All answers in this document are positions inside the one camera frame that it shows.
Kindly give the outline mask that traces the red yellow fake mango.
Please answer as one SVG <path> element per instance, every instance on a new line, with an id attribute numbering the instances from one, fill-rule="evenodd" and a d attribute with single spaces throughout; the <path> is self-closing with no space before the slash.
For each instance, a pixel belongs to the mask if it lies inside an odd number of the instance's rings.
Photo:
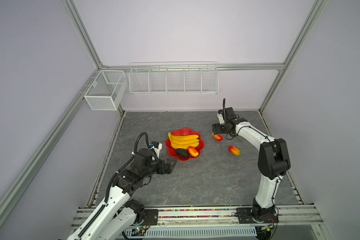
<path id="1" fill-rule="evenodd" d="M 230 146 L 229 151 L 235 156 L 241 155 L 241 151 L 238 148 L 236 148 L 235 146 Z"/>
<path id="2" fill-rule="evenodd" d="M 196 158 L 199 156 L 199 152 L 195 149 L 195 147 L 189 146 L 188 153 L 191 158 Z"/>
<path id="3" fill-rule="evenodd" d="M 220 142 L 222 141 L 224 138 L 221 134 L 212 134 L 212 136 L 215 138 L 216 141 Z"/>

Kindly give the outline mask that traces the dark fake avocado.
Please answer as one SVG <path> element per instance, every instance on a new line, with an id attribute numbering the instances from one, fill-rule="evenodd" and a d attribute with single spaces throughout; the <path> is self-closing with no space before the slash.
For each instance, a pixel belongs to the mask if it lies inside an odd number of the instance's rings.
<path id="1" fill-rule="evenodd" d="M 182 159 L 187 159 L 190 155 L 188 150 L 181 149 L 181 148 L 176 149 L 176 154 Z"/>

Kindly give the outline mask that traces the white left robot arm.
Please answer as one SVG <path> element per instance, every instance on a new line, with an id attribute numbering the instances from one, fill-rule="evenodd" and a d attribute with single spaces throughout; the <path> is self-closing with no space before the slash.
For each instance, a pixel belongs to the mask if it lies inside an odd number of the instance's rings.
<path id="1" fill-rule="evenodd" d="M 133 224 L 144 221 L 145 206 L 131 197 L 153 175 L 171 174 L 176 160 L 159 158 L 162 144 L 150 143 L 148 134 L 141 133 L 134 144 L 131 158 L 111 177 L 101 203 L 69 240 L 115 240 Z"/>

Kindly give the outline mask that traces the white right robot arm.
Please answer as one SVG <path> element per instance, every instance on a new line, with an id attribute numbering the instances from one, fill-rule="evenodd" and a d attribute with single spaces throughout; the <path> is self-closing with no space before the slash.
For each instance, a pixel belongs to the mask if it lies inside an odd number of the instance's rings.
<path id="1" fill-rule="evenodd" d="M 256 223 L 276 221 L 276 194 L 283 177 L 291 168 L 286 141 L 275 139 L 255 128 L 245 118 L 240 118 L 232 107 L 226 107 L 226 99 L 223 99 L 223 108 L 218 111 L 218 118 L 219 123 L 213 125 L 214 135 L 225 134 L 228 140 L 242 137 L 259 151 L 258 169 L 261 181 L 250 217 Z"/>

